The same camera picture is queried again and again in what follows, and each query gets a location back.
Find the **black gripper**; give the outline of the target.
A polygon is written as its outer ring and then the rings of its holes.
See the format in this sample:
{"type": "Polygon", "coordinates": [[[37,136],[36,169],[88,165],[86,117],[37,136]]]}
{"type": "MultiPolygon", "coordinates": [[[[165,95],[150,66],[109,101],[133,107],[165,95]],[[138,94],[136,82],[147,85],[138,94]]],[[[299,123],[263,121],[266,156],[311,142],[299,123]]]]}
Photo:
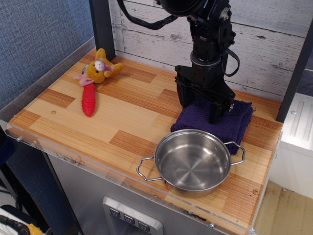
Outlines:
{"type": "Polygon", "coordinates": [[[227,74],[225,69],[224,60],[206,66],[176,66],[175,82],[181,106],[185,108],[193,102],[195,94],[206,98],[212,102],[209,108],[209,123],[216,124],[225,112],[232,110],[235,97],[235,93],[226,85],[224,77],[232,77],[236,71],[227,74]]]}

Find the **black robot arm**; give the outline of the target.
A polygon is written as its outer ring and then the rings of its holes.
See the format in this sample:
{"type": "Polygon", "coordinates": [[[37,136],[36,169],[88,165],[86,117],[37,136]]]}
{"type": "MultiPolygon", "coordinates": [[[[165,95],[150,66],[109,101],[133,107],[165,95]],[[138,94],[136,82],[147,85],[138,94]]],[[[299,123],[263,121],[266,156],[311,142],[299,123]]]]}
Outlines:
{"type": "Polygon", "coordinates": [[[175,82],[182,107],[193,102],[195,95],[210,101],[211,124],[218,122],[233,108],[235,93],[224,78],[236,74],[226,72],[228,56],[238,56],[229,49],[235,32],[231,24],[231,6],[227,0],[159,0],[164,10],[176,17],[186,17],[193,41],[191,67],[177,65],[175,82]]]}

